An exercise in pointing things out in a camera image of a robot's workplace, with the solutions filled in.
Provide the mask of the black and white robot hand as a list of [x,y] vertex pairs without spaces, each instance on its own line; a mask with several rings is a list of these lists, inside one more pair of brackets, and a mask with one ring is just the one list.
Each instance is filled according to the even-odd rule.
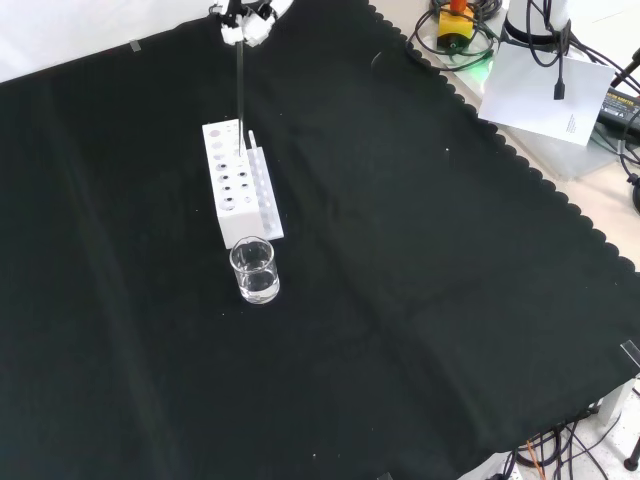
[[220,25],[225,44],[255,47],[268,38],[274,24],[286,14],[292,4],[292,0],[218,0],[209,7],[209,14]]

